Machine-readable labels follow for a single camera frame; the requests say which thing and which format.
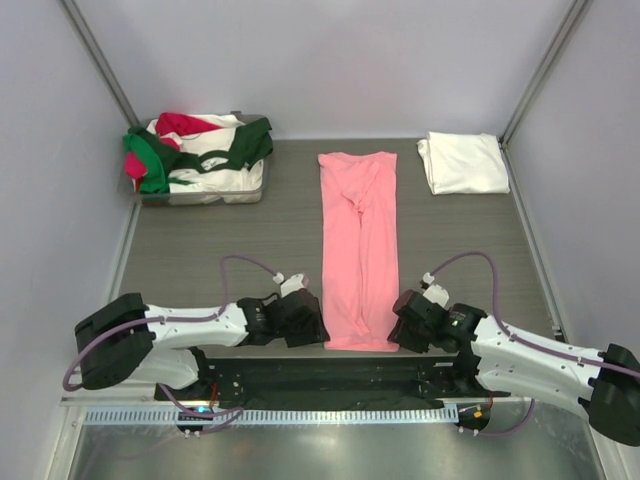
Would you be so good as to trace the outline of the pink t shirt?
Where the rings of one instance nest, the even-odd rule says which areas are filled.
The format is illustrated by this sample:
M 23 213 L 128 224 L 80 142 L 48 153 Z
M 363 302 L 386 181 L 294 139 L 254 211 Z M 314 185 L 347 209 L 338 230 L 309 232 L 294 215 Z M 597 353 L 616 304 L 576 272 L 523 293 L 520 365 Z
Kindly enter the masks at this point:
M 395 352 L 399 296 L 397 155 L 318 156 L 323 216 L 322 313 L 330 350 Z

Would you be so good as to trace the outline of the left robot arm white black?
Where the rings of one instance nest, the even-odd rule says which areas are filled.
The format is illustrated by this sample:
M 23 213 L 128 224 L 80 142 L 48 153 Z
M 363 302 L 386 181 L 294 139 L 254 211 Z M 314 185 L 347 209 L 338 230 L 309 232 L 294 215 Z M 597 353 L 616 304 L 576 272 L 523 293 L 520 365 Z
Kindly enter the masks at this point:
M 182 390 L 202 378 L 204 346 L 265 346 L 281 339 L 295 348 L 330 338 L 320 302 L 307 289 L 212 308 L 165 308 L 127 293 L 79 322 L 74 334 L 78 357 L 70 371 L 80 381 L 66 379 L 68 391 L 126 380 Z

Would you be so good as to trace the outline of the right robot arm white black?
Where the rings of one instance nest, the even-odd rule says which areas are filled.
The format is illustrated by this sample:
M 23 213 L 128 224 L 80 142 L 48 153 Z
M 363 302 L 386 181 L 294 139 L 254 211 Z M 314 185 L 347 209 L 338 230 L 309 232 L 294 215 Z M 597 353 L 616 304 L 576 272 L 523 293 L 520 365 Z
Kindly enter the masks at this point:
M 415 353 L 453 354 L 459 391 L 528 397 L 588 421 L 617 443 L 639 444 L 639 361 L 617 344 L 577 347 L 500 322 L 469 305 L 447 306 L 428 293 L 404 292 L 389 341 Z

